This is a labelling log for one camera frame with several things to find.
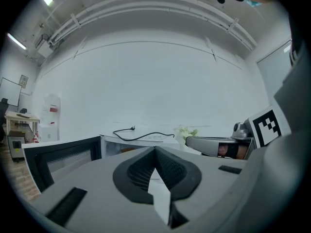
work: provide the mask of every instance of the whiteboard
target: whiteboard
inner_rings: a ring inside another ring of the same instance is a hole
[[[0,101],[8,99],[8,104],[18,106],[21,85],[2,78],[0,85]]]

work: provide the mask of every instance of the black slot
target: black slot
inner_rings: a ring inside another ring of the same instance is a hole
[[[56,205],[51,212],[47,214],[47,218],[54,223],[64,226],[75,209],[78,207],[87,191],[73,188],[67,195]]]
[[[242,171],[241,168],[236,168],[236,167],[231,167],[231,166],[221,166],[218,169],[228,172],[228,173],[235,173],[235,174],[240,174]]]

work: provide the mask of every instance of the white box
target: white box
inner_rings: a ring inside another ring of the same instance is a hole
[[[39,142],[58,141],[58,127],[55,124],[39,123],[38,140]]]

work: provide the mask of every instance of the black frame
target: black frame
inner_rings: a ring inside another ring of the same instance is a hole
[[[18,103],[17,103],[17,105],[13,105],[13,104],[9,104],[9,103],[8,103],[8,105],[16,106],[16,107],[17,107],[17,110],[18,110],[19,98],[20,98],[20,93],[21,93],[22,86],[21,86],[20,84],[18,84],[18,83],[13,82],[13,81],[10,81],[10,82],[12,82],[12,83],[17,84],[17,85],[20,86],[20,91],[19,91],[19,97],[18,97]]]
[[[81,153],[86,149],[91,150],[92,161],[101,159],[101,137],[24,149],[29,171],[40,192],[54,184],[47,164],[49,161],[63,156],[71,156],[73,153]]]

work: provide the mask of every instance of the white table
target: white table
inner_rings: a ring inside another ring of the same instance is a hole
[[[18,116],[17,112],[13,111],[7,111],[5,114],[6,118],[6,134],[8,135],[11,130],[11,120],[13,121],[19,121],[19,122],[32,122],[33,123],[33,135],[35,136],[35,133],[37,131],[38,122],[40,121],[39,118],[36,116],[33,116],[31,118],[24,118],[22,116]]]

